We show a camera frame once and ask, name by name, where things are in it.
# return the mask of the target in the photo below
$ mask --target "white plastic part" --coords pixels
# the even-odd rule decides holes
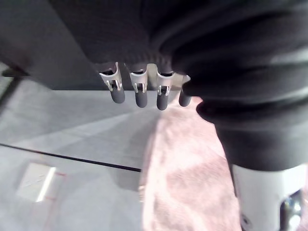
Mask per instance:
[[[281,203],[304,187],[306,165],[283,171],[256,171],[233,165],[235,190],[245,231],[278,231]],[[298,218],[290,220],[298,225]]]
[[[118,63],[115,63],[115,65],[116,65],[116,72],[114,74],[105,75],[103,73],[99,73],[102,80],[107,85],[107,87],[110,91],[113,91],[113,88],[111,86],[112,81],[115,81],[117,90],[121,90],[121,88],[122,88],[122,78],[121,78],[121,73],[119,71]]]
[[[145,93],[148,86],[147,72],[145,71],[142,74],[130,73],[129,76],[135,92],[138,93],[138,88],[137,88],[138,84],[142,84],[142,92]]]
[[[182,84],[187,83],[191,78],[188,75],[183,75],[183,81]]]
[[[20,182],[17,195],[32,202],[42,201],[55,171],[55,167],[30,163]]]
[[[172,79],[174,77],[174,73],[171,76],[163,76],[157,72],[157,92],[158,95],[161,95],[162,86],[167,86],[166,96],[169,95],[172,85]]]

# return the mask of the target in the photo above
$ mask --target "robotic hand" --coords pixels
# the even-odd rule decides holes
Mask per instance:
[[[125,100],[116,62],[127,64],[139,107],[147,103],[143,63],[159,67],[161,110],[172,75],[162,64],[188,75],[181,105],[190,99],[183,96],[203,99],[197,112],[215,124],[243,231],[296,230],[308,161],[308,0],[40,0],[0,6],[1,55],[53,89],[63,79],[74,85],[94,76],[96,83],[78,45],[88,60],[103,64],[97,78],[116,103]]]

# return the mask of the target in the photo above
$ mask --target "pink fabric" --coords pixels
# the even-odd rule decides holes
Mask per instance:
[[[214,126],[195,112],[199,102],[182,108],[175,100],[149,141],[140,183],[144,231],[241,230],[227,161]],[[299,230],[305,227],[304,214]]]

